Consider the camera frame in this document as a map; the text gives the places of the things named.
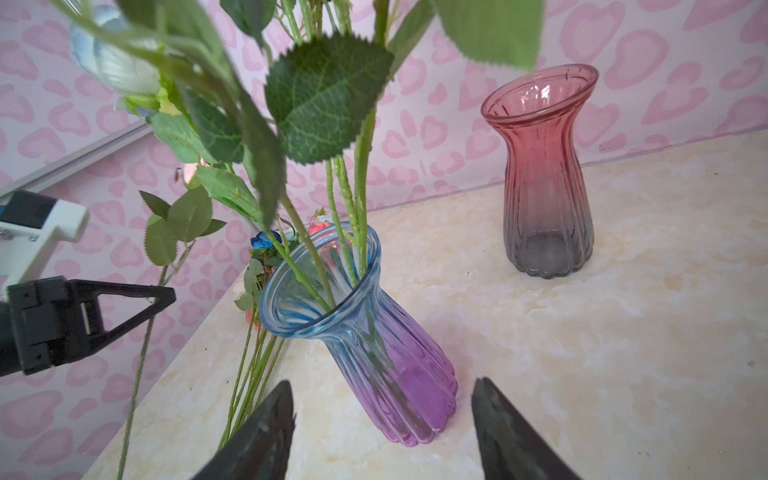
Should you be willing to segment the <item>green leafy flower stem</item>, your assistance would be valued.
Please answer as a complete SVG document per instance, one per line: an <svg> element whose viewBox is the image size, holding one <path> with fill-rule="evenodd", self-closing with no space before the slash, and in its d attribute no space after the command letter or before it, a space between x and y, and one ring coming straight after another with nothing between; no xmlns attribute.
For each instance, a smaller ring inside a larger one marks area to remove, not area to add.
<svg viewBox="0 0 768 480"><path fill-rule="evenodd" d="M187 260L196 240L221 229L224 223L213 218L212 200L203 187L187 191L172 204L148 192L142 191L140 195L152 212L145 229L144 250L152 264L161 268L158 285L165 287ZM116 473L118 479L122 479L125 474L138 394L154 319L155 317L151 316L148 320L137 361Z"/></svg>

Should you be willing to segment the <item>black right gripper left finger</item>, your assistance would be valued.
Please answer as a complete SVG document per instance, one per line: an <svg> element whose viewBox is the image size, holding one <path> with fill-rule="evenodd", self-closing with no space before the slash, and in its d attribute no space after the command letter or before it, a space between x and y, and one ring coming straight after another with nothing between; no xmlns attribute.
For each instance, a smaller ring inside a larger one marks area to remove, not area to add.
<svg viewBox="0 0 768 480"><path fill-rule="evenodd" d="M292 388L282 380L193 479L284 479L294 431Z"/></svg>

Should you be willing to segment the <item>purple blue glass vase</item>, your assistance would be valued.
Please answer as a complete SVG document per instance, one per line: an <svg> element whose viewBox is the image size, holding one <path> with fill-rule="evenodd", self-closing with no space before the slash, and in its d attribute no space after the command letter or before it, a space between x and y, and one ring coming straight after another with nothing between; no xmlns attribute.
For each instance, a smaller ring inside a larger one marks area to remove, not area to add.
<svg viewBox="0 0 768 480"><path fill-rule="evenodd" d="M382 248L367 230L366 258L352 226L312 235L324 270L305 245L268 280L259 304L279 337L323 342L373 424L396 443L431 442L456 411L455 369L436 341L380 286Z"/></svg>

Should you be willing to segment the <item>pale blue white rose stem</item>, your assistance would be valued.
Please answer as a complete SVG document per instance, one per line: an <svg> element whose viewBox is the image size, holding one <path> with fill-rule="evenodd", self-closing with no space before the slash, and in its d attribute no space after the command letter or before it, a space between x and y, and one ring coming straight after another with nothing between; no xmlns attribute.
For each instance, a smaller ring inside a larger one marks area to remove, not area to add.
<svg viewBox="0 0 768 480"><path fill-rule="evenodd" d="M203 160L209 194L270 225L288 207L287 158L267 109L242 86L218 32L196 1L119 1L59 8L72 20L80 66L145 115L184 162Z"/></svg>

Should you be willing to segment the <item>pink double rose stem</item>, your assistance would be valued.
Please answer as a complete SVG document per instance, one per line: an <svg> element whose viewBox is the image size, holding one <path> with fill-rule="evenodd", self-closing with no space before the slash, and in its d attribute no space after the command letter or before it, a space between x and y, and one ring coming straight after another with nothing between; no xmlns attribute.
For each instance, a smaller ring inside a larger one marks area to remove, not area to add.
<svg viewBox="0 0 768 480"><path fill-rule="evenodd" d="M532 69L545 17L542 1L373 2L371 37L353 30L348 1L223 1L237 28L256 41L275 19L294 45L269 67L267 109L288 159L323 162L338 181L352 231L350 254L367 269L366 178L377 104L434 21L465 58Z"/></svg>

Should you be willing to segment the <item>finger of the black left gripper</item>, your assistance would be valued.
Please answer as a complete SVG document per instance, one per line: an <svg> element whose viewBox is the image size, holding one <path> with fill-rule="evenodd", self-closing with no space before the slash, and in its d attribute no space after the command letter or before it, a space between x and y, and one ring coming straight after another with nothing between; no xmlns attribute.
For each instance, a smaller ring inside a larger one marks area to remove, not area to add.
<svg viewBox="0 0 768 480"><path fill-rule="evenodd" d="M131 333L176 301L172 287L94 280L68 282L75 307L77 354L95 354Z"/></svg>

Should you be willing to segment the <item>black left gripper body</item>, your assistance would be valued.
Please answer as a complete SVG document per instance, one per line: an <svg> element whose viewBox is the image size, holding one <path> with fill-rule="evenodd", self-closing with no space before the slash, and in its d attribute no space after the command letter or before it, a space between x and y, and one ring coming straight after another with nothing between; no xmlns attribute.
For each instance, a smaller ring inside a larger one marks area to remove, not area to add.
<svg viewBox="0 0 768 480"><path fill-rule="evenodd" d="M51 277L12 285L1 302L1 375L32 375L81 359L75 283Z"/></svg>

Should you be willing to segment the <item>red grey glass vase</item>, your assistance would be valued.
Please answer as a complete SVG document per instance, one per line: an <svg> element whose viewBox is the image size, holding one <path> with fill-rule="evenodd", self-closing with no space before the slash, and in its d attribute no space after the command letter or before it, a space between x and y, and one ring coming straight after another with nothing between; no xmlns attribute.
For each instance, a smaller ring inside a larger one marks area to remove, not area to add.
<svg viewBox="0 0 768 480"><path fill-rule="evenodd" d="M593 253L594 227L574 124L598 79L591 65L550 67L503 85L481 106L484 120L507 147L506 255L529 276L568 276Z"/></svg>

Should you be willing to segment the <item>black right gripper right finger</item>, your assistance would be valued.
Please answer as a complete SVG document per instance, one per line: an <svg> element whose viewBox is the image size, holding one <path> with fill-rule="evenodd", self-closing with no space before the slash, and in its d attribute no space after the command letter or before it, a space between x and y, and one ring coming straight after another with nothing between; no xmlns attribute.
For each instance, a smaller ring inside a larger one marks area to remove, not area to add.
<svg viewBox="0 0 768 480"><path fill-rule="evenodd" d="M471 408L486 479L580 479L490 378L475 381Z"/></svg>

